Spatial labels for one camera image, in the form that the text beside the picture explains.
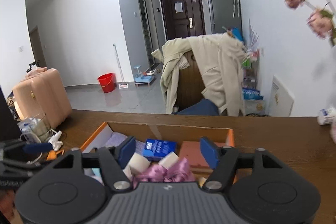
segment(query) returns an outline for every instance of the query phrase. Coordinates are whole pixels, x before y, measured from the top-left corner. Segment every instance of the wooden table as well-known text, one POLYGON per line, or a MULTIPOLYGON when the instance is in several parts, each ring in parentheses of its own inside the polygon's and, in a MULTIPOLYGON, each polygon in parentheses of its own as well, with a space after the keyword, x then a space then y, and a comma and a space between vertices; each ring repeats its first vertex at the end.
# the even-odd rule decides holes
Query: wooden table
POLYGON ((266 148, 315 184, 321 205, 314 223, 334 224, 336 145, 330 138, 330 126, 319 126, 316 117, 197 117, 74 110, 59 127, 67 134, 64 147, 80 147, 104 121, 233 128, 236 147, 242 152, 266 148))

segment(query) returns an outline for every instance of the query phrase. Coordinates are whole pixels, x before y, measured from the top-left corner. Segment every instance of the gray tile floor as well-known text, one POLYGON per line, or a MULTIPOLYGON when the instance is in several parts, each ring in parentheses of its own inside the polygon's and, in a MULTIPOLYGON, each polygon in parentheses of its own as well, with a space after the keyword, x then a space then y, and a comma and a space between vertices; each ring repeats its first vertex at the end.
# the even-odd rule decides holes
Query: gray tile floor
POLYGON ((103 93, 101 87, 95 85, 89 88, 67 89, 67 94, 73 109, 165 114, 160 77, 160 74, 156 75, 150 86, 129 85, 128 89, 116 87, 110 93, 103 93))

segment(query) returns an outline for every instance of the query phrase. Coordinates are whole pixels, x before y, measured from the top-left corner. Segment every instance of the mop handle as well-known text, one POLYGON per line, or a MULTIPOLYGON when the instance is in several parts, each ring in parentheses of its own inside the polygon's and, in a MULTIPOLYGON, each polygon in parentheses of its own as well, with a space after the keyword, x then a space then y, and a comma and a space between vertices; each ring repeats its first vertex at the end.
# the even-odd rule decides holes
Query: mop handle
POLYGON ((116 47, 115 44, 113 44, 113 47, 115 49, 115 56, 117 58, 117 63, 118 63, 118 67, 119 67, 119 70, 120 70, 121 79, 122 79, 123 82, 125 82, 124 81, 124 74, 123 74, 123 71, 121 70, 121 65, 120 65, 119 56, 118 56, 118 52, 117 52, 117 47, 116 47))

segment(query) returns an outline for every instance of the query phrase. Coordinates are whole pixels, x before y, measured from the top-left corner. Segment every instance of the gray ribbed panel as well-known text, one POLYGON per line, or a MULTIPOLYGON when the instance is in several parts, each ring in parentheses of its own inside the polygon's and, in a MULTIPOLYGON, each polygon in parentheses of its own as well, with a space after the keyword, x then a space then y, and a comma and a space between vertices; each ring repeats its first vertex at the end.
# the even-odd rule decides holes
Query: gray ribbed panel
POLYGON ((105 210, 88 224, 247 224, 220 194, 197 183, 140 183, 127 194, 112 197, 105 210))

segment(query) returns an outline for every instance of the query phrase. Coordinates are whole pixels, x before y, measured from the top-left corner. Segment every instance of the gray refrigerator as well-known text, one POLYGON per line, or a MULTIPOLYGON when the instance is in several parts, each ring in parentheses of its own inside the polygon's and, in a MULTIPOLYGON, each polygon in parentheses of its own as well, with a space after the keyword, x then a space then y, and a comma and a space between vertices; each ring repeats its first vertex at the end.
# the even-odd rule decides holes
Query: gray refrigerator
POLYGON ((212 33, 225 33, 223 26, 228 29, 238 28, 240 33, 242 33, 240 0, 236 0, 235 17, 233 17, 234 0, 208 0, 208 3, 212 33))

